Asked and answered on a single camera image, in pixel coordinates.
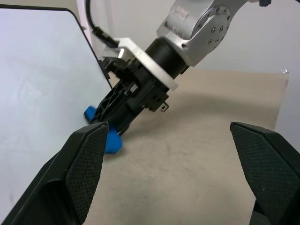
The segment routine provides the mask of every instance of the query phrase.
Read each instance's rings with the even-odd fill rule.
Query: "screw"
[[[188,49],[188,47],[187,47],[186,44],[182,44],[181,46],[182,46],[182,48],[183,48],[184,50],[187,50],[187,49]]]
[[[129,91],[130,91],[131,93],[134,94],[134,92],[135,92],[137,89],[138,89],[138,86],[137,86],[136,84],[134,84],[134,85],[132,85],[132,87],[129,89]]]

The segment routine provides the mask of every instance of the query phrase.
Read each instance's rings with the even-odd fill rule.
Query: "white wall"
[[[117,37],[131,37],[146,49],[174,0],[111,0]],[[234,17],[221,45],[197,68],[246,72],[290,72],[276,130],[300,150],[300,4],[274,0],[266,8],[247,3]]]
[[[79,19],[76,0],[0,0],[0,4],[68,8]]]

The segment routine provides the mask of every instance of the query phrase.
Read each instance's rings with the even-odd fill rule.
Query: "blue object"
[[[85,116],[86,120],[89,122],[89,124],[91,124],[92,119],[93,119],[93,117],[94,117],[94,115],[95,115],[95,113],[96,113],[96,110],[97,110],[97,109],[96,109],[95,107],[93,107],[93,106],[89,106],[89,107],[85,110],[84,116]]]
[[[89,106],[84,112],[84,116],[89,124],[92,122],[96,110],[97,109],[95,107]],[[110,126],[107,134],[105,154],[115,154],[122,148],[122,146],[123,142],[121,137],[118,135],[117,130]]]
[[[105,154],[115,154],[122,148],[122,146],[123,142],[121,137],[118,135],[117,130],[109,127],[105,146]]]

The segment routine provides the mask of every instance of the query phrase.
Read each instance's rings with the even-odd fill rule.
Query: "metal clip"
[[[168,108],[169,105],[166,102],[164,102],[160,107],[160,111],[164,113],[165,111],[167,111]]]
[[[282,72],[283,74],[289,74],[289,73],[290,73],[289,70],[288,70],[287,68],[281,69],[281,72]]]

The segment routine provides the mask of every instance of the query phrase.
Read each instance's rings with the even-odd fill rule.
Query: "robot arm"
[[[232,18],[246,2],[176,0],[157,30],[158,37],[170,43],[187,66],[194,67],[221,43]],[[268,4],[270,1],[261,1],[261,6]]]
[[[143,51],[129,38],[114,39],[104,52],[103,67],[120,81],[99,104],[89,122],[107,121],[119,134],[144,110],[165,112],[174,79],[196,66],[223,40],[236,12],[247,0],[176,0]],[[260,0],[267,6],[271,0]]]

